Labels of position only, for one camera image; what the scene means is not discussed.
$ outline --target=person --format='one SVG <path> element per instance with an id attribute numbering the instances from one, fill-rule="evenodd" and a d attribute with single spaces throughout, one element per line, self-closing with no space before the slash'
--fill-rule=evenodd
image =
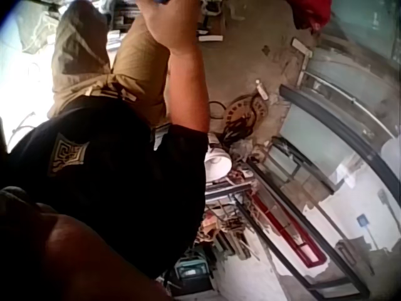
<path id="1" fill-rule="evenodd" d="M 20 188 L 0 190 L 2 300 L 171 300 L 92 229 Z"/>
<path id="2" fill-rule="evenodd" d="M 142 15 L 112 68 L 107 18 L 86 0 L 70 4 L 56 33 L 51 118 L 8 155 L 3 187 L 81 221 L 156 278 L 193 244 L 202 221 L 209 106 L 198 0 L 136 2 Z M 168 69 L 172 125 L 154 150 Z"/>

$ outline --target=t-shirt logo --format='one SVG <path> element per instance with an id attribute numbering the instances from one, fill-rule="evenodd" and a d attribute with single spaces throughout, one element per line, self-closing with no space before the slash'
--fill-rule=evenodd
<path id="1" fill-rule="evenodd" d="M 88 145 L 89 142 L 77 144 L 69 141 L 59 133 L 50 159 L 49 175 L 55 176 L 58 171 L 66 166 L 83 164 Z"/>

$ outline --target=blue sign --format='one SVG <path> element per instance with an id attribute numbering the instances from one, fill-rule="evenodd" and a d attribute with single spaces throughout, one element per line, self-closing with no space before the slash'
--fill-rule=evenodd
<path id="1" fill-rule="evenodd" d="M 367 217 L 363 214 L 357 217 L 358 224 L 364 228 L 369 224 Z"/>

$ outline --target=hand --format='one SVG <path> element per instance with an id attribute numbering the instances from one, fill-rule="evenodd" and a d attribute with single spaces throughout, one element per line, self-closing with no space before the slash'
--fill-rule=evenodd
<path id="1" fill-rule="evenodd" d="M 16 300 L 170 300 L 87 225 L 28 201 L 21 189 L 0 190 L 3 293 Z"/>
<path id="2" fill-rule="evenodd" d="M 196 49 L 199 0 L 137 0 L 148 30 L 154 39 L 173 55 L 184 55 Z"/>

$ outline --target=dirty floor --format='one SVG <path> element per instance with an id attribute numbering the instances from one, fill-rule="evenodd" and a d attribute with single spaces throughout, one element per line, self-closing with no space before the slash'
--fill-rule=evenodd
<path id="1" fill-rule="evenodd" d="M 203 43 L 202 51 L 206 80 L 211 101 L 225 106 L 235 98 L 255 90 L 260 79 L 270 94 L 269 115 L 254 133 L 258 143 L 277 134 L 288 104 L 279 101 L 280 84 L 294 85 L 301 68 L 303 56 L 291 47 L 296 37 L 307 46 L 315 39 L 308 30 L 297 30 L 292 10 L 285 0 L 229 0 L 236 10 L 232 19 L 226 11 L 226 33 L 223 42 Z M 221 114 L 219 106 L 212 106 L 215 115 Z M 212 120 L 211 130 L 222 132 L 224 122 Z"/>

